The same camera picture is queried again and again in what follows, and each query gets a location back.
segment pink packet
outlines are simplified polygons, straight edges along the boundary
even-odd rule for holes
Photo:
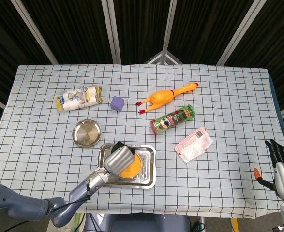
[[[213,142],[204,127],[200,127],[177,144],[174,149],[188,163],[192,159],[202,155]]]

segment stainless steel plate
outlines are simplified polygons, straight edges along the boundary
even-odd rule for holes
[[[91,119],[85,119],[76,124],[72,131],[73,142],[81,147],[92,147],[101,138],[100,125]]]
[[[103,167],[103,162],[106,157],[111,154],[114,144],[104,144],[100,148],[98,166]],[[142,168],[138,175],[134,178],[121,178],[118,175],[112,174],[106,186],[131,189],[150,189],[156,183],[156,150],[148,145],[127,145],[135,149],[135,152],[140,156]]]

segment round metal plate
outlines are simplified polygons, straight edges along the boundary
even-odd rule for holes
[[[101,138],[100,125],[91,119],[85,119],[76,124],[72,131],[73,142],[81,147],[92,147]]]

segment checkered tablecloth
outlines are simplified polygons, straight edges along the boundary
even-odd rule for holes
[[[198,82],[193,92],[143,115],[135,103],[164,88]],[[70,112],[56,110],[65,89],[101,85],[104,103]],[[121,113],[110,109],[124,98]],[[196,116],[155,136],[150,120],[185,105]],[[72,129],[85,118],[102,127],[94,148],[77,147]],[[204,126],[214,140],[207,153],[183,162],[174,147]],[[210,217],[257,217],[278,211],[275,192],[254,180],[258,168],[272,180],[265,139],[284,145],[265,69],[207,65],[19,66],[0,123],[0,182],[31,197],[64,197],[97,167],[104,143],[151,145],[157,150],[157,181],[148,190],[102,187],[81,207],[100,213],[166,213]]]

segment yellow object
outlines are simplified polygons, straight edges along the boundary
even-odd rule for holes
[[[231,218],[231,225],[233,227],[232,232],[239,232],[239,226],[238,226],[238,219],[237,218]]]
[[[140,110],[139,113],[143,114],[145,112],[158,109],[159,107],[171,102],[175,96],[184,92],[195,90],[197,86],[199,86],[198,83],[190,83],[189,85],[183,88],[169,89],[169,90],[163,89],[157,91],[153,93],[150,97],[136,103],[137,106],[140,106],[141,104],[146,102],[152,103],[151,107],[147,108],[146,110]]]
[[[133,178],[140,172],[142,167],[141,158],[137,153],[135,153],[134,159],[134,162],[119,174],[120,177]]]

